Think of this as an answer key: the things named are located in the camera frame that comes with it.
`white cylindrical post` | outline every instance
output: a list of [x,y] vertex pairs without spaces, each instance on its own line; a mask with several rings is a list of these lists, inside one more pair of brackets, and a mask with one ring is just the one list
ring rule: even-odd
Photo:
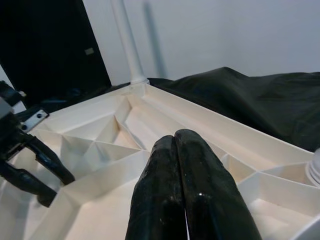
[[123,0],[111,0],[115,22],[120,34],[122,46],[130,68],[131,84],[148,82],[144,76],[138,56],[134,36],[131,31],[125,4]]

